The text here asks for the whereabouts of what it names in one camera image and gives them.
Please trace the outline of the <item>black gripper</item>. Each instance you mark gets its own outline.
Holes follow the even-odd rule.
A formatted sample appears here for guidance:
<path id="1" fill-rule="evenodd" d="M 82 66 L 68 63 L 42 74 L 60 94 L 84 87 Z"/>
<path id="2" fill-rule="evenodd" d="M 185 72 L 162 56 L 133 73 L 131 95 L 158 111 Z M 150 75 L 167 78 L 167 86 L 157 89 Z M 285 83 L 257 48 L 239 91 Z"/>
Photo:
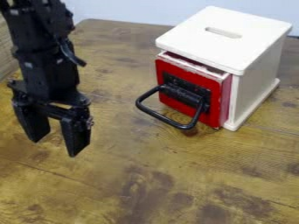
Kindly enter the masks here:
<path id="1" fill-rule="evenodd" d="M 78 90 L 80 75 L 71 61 L 71 46 L 14 49 L 23 80 L 12 81 L 14 112 L 30 140 L 38 143 L 51 132 L 50 120 L 60 120 L 62 134 L 74 158 L 90 145 L 94 118 L 90 99 Z"/>

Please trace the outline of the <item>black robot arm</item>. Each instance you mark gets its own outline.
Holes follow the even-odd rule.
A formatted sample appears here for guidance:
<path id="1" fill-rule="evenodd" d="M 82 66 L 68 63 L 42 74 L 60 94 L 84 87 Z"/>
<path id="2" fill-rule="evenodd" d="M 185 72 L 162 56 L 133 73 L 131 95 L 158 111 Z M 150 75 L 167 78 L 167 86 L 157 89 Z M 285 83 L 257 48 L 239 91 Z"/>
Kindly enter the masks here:
<path id="1" fill-rule="evenodd" d="M 78 90 L 78 67 L 87 62 L 75 55 L 70 40 L 72 12 L 62 0 L 0 0 L 0 13 L 23 75 L 8 82 L 19 123 L 39 142 L 51 132 L 50 120 L 59 120 L 74 158 L 90 145 L 92 117 L 90 98 Z"/>

